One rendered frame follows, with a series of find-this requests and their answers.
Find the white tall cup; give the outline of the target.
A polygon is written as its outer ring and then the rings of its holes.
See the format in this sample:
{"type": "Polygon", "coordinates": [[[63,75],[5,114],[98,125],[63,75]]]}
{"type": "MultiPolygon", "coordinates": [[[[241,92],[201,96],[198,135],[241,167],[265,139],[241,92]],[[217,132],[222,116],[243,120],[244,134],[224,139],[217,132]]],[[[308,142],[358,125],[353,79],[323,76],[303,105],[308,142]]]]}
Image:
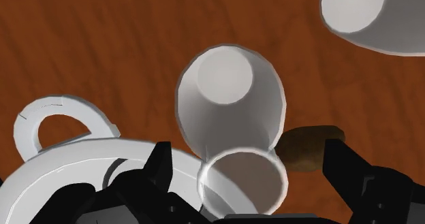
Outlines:
{"type": "Polygon", "coordinates": [[[272,150],[283,133],[286,107],[272,64],[234,44],[212,46],[195,56],[175,90],[180,131],[205,161],[233,148],[272,150]]]}

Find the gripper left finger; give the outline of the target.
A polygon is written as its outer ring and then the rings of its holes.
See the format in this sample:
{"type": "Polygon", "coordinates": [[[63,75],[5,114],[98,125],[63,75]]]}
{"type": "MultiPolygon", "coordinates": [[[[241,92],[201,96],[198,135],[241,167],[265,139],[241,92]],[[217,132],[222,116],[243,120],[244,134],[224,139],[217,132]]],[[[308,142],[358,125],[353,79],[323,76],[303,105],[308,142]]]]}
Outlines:
{"type": "Polygon", "coordinates": [[[93,207],[109,200],[125,205],[138,224],[212,224],[175,193],[170,142],[156,143],[142,169],[120,173],[106,189],[74,183],[55,191],[29,224],[76,224],[93,207]]]}

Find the clear glass tumbler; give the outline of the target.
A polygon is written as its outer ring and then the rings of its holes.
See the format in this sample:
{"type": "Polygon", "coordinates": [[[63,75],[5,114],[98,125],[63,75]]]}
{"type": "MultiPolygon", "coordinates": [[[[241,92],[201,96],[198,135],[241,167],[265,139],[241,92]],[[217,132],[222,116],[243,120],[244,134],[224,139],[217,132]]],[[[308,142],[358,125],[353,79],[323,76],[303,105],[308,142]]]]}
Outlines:
{"type": "Polygon", "coordinates": [[[202,205],[218,218],[272,214],[287,197],[289,181],[273,151],[234,148],[204,163],[198,172],[202,205]]]}

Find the white wide cup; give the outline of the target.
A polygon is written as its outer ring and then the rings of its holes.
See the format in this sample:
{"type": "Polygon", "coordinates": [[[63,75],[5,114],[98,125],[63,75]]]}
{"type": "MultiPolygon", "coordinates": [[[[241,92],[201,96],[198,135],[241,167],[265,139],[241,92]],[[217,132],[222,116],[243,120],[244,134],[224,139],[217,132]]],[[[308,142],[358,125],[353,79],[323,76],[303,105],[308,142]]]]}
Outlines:
{"type": "Polygon", "coordinates": [[[320,0],[326,27],[365,49],[425,57],[425,0],[320,0]]]}

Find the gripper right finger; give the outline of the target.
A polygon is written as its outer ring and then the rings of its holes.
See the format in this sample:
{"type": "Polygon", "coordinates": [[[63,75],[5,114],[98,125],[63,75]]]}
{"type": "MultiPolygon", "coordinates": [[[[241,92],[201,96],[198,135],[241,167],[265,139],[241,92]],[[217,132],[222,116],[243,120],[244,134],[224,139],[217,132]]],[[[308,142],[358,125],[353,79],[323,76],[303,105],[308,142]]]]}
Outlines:
{"type": "Polygon", "coordinates": [[[325,141],[322,173],[351,209],[348,224],[425,224],[425,186],[339,139],[325,141]]]}

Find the brown potato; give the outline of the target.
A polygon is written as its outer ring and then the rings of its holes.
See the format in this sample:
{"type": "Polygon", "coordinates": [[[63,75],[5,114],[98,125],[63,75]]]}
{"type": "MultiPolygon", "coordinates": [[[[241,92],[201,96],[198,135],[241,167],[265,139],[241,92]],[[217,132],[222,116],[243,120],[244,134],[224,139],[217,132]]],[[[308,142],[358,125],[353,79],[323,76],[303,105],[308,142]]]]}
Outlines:
{"type": "Polygon", "coordinates": [[[320,170],[327,139],[345,141],[345,132],[334,125],[304,126],[284,131],[274,150],[288,172],[320,170]]]}

